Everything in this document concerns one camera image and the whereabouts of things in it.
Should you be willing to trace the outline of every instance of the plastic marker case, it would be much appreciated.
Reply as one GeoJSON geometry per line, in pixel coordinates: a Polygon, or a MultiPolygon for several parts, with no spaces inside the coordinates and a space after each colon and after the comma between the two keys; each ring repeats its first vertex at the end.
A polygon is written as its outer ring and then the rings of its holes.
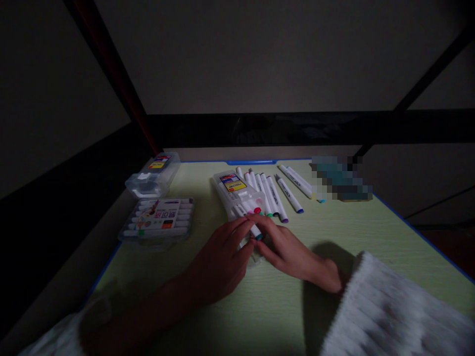
{"type": "MultiPolygon", "coordinates": [[[[225,171],[213,176],[216,190],[218,191],[221,202],[228,214],[228,220],[232,221],[247,214],[259,214],[264,212],[265,195],[257,192],[242,177],[239,177],[235,171],[225,171]]],[[[263,238],[261,231],[254,225],[251,228],[251,234],[256,239],[263,238]]],[[[249,234],[240,243],[239,248],[243,247],[249,240],[249,234]]],[[[247,268],[253,268],[260,264],[264,259],[257,250],[251,255],[247,268]]]]}
{"type": "Polygon", "coordinates": [[[162,152],[139,173],[132,174],[126,180],[125,186],[139,199],[164,197],[178,168],[178,153],[162,152]]]}
{"type": "Polygon", "coordinates": [[[142,199],[118,238],[134,247],[166,251],[189,237],[193,211],[193,198],[142,199]]]}

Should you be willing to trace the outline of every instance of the product label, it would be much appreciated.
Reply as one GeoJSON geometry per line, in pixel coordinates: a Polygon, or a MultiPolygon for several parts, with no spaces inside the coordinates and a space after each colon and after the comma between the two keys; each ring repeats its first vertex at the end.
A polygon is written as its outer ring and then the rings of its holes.
{"type": "Polygon", "coordinates": [[[137,221],[136,230],[173,228],[179,209],[180,199],[158,199],[143,211],[137,221]]]}
{"type": "Polygon", "coordinates": [[[162,168],[171,156],[159,156],[153,160],[148,169],[162,168]]]}
{"type": "Polygon", "coordinates": [[[239,179],[238,176],[236,176],[234,173],[227,175],[227,176],[222,176],[219,177],[221,182],[223,182],[224,186],[229,192],[234,192],[236,190],[244,189],[247,188],[247,185],[239,179]]]}

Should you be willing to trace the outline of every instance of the table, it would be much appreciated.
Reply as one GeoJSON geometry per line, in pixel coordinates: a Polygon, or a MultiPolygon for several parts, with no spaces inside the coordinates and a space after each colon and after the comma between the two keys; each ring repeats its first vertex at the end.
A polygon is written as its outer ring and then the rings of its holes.
{"type": "MultiPolygon", "coordinates": [[[[310,182],[309,163],[278,161],[310,182]]],[[[215,228],[227,220],[212,175],[235,168],[225,162],[182,163],[168,196],[195,198],[190,238],[162,253],[120,246],[93,295],[107,295],[117,314],[183,271],[215,228]]],[[[252,168],[267,175],[280,173],[277,165],[252,168]]],[[[296,214],[282,194],[290,220],[286,226],[306,246],[335,258],[345,269],[351,268],[353,256],[367,250],[458,311],[474,316],[475,285],[377,197],[370,202],[328,200],[319,204],[284,179],[305,210],[296,214]]],[[[334,297],[264,261],[247,272],[230,296],[194,312],[158,336],[150,353],[315,354],[337,305],[334,297]]]]}

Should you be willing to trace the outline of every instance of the hand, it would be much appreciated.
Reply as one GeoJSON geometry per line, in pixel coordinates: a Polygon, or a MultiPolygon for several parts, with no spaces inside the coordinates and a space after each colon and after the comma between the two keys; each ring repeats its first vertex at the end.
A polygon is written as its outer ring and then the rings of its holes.
{"type": "Polygon", "coordinates": [[[255,222],[263,234],[270,235],[276,253],[262,241],[257,241],[256,247],[275,268],[292,277],[309,281],[327,292],[342,291],[343,281],[335,262],[312,253],[288,228],[276,225],[272,219],[262,215],[250,215],[247,218],[255,222]]]}
{"type": "Polygon", "coordinates": [[[212,304],[234,291],[246,274],[255,240],[239,251],[239,243],[255,224],[239,218],[214,231],[190,266],[177,277],[185,286],[193,307],[212,304]]]}

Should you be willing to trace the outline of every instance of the sleeve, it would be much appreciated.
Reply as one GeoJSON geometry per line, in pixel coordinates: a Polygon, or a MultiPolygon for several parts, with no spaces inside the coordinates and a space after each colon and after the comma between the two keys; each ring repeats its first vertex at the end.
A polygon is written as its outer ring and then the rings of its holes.
{"type": "Polygon", "coordinates": [[[475,355],[475,322],[362,252],[321,354],[475,355]]]}
{"type": "Polygon", "coordinates": [[[36,342],[25,348],[19,356],[85,355],[81,345],[81,334],[93,331],[107,323],[110,318],[108,300],[106,298],[96,299],[79,313],[65,317],[36,342]]]}

